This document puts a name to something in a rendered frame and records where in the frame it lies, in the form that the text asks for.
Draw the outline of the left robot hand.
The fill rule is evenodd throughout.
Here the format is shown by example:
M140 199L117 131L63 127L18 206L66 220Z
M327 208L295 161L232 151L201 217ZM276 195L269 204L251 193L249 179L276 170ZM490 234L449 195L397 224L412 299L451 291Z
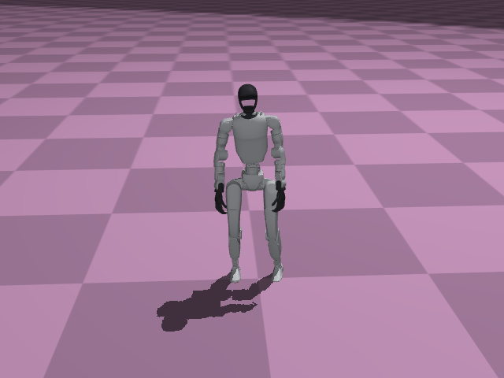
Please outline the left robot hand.
M276 181L276 190L278 192L276 195L276 200L274 201L272 206L274 206L276 204L276 202L277 202L277 204L276 204L276 208L274 210L272 210L273 212L278 212L278 211L282 210L282 208L284 208L284 204L285 204L284 191L286 190L286 188L281 187L281 182L279 180Z

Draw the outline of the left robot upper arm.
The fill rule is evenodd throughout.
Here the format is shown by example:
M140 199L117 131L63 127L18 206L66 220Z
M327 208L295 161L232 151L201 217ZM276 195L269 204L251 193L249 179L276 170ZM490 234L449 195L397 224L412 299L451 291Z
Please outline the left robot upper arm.
M271 155L273 158L280 158L280 148L283 147L283 133L281 129L280 119L277 116L273 115L265 115L265 118L268 123L268 127L270 127L272 141L274 143L274 148L271 150Z

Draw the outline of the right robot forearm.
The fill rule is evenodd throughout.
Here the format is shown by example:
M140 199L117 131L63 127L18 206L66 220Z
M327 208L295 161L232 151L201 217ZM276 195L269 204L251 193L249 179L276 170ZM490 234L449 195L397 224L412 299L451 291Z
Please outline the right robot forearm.
M214 183L214 188L218 190L218 184L223 183L224 184L224 167L225 163L222 161L219 161L219 151L216 150L214 154L214 160L213 160L213 165L215 167L215 183ZM224 184L225 187L225 184Z

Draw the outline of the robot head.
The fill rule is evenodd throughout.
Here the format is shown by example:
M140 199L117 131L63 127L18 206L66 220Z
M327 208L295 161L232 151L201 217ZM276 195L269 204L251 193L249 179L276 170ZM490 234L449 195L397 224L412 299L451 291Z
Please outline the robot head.
M255 88L255 86L251 84L244 84L239 88L238 91L238 98L239 98L239 104L243 110L243 113L246 114L246 116L241 115L241 117L245 119L252 119L257 116L257 114L253 115L254 110L256 108L257 102L258 102L258 93ZM243 100L255 100L254 106L244 106L242 105L241 101ZM256 112L257 113L257 112Z

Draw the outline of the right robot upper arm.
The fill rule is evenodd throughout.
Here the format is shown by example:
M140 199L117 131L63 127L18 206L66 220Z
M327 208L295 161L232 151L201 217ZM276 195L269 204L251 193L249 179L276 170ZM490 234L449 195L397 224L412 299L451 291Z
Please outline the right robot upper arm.
M228 142L229 132L232 130L233 117L225 118L220 122L217 133L217 148L219 151L219 161L225 161L228 158L228 151L225 149Z

